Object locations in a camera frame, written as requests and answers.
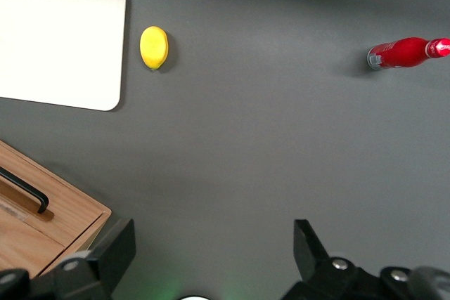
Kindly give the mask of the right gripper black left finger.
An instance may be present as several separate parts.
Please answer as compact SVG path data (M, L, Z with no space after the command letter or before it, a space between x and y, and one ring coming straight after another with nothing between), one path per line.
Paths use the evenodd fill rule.
M1 298L111 299L135 255L134 220L120 219L94 248L65 257L39 277L23 268L1 271Z

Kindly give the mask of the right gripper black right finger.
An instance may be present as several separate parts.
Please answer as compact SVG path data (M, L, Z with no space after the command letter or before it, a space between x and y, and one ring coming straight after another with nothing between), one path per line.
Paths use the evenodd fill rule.
M430 266L387 266L375 276L328 254L310 222L294 221L293 256L301 280L284 299L448 299L449 273Z

